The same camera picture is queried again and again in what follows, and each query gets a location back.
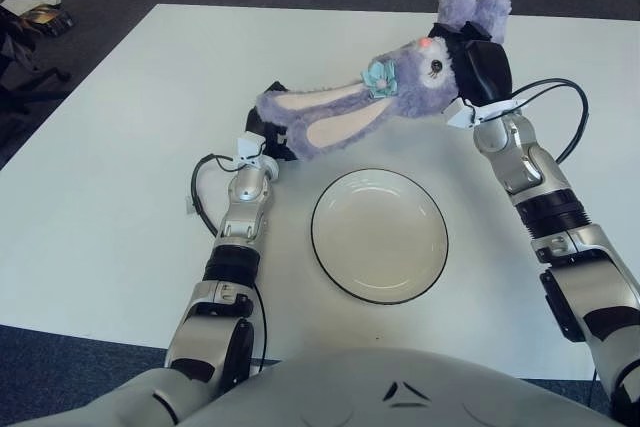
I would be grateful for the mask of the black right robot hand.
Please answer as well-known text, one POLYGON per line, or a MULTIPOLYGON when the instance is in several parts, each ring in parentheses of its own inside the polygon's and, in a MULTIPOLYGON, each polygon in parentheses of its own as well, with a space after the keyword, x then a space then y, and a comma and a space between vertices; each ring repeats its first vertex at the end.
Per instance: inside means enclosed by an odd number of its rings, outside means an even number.
POLYGON ((512 75, 505 50, 482 26, 467 21, 455 28, 436 22, 429 36, 444 39, 462 99, 482 107, 511 96, 512 75))

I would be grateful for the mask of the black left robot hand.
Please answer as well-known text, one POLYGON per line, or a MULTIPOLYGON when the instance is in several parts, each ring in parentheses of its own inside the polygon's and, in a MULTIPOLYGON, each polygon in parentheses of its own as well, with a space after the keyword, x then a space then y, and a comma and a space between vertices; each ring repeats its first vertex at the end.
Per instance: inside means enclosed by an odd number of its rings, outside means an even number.
POLYGON ((300 114, 296 111, 276 108, 277 119, 264 120, 255 105, 247 114, 245 130, 265 138, 263 153, 283 161, 294 161, 298 157, 288 146, 288 125, 297 120, 300 114))

